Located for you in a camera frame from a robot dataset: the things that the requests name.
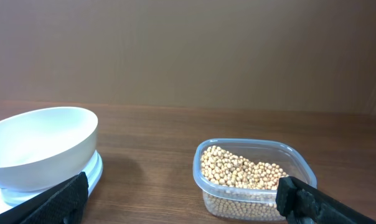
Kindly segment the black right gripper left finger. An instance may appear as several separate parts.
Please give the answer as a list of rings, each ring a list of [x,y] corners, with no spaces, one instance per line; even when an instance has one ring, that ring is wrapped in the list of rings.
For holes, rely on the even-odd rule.
[[[88,200],[86,173],[79,174],[0,214],[0,224],[80,224]]]

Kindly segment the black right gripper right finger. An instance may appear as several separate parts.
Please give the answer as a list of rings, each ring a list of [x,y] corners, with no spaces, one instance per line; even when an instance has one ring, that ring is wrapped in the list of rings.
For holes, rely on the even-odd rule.
[[[276,208],[289,224],[376,224],[375,220],[291,176],[279,179]]]

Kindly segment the white bowl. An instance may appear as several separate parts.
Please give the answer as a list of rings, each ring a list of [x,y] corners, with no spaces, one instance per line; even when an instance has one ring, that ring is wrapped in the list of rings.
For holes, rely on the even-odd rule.
[[[30,192],[82,171],[94,155],[97,115],[60,106],[0,121],[0,189]]]

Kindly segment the clear plastic container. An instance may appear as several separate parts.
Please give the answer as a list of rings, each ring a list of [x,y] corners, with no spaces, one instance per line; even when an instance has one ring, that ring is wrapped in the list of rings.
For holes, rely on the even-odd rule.
[[[276,209],[278,181],[289,176],[317,186],[302,155],[276,141],[209,139],[197,147],[193,160],[194,180],[216,217],[282,221]]]

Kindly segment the soybeans in container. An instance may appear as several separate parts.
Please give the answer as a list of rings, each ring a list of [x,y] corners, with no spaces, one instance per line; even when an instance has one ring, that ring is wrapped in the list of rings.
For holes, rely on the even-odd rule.
[[[275,163],[252,162],[219,146],[208,147],[200,157],[202,175],[212,184],[250,190],[276,190],[278,181],[287,173]],[[227,197],[236,197],[236,191],[226,190],[222,197],[204,192],[208,211],[218,217],[242,220],[280,221],[283,217],[276,209],[275,198],[256,195],[262,202],[242,202]]]

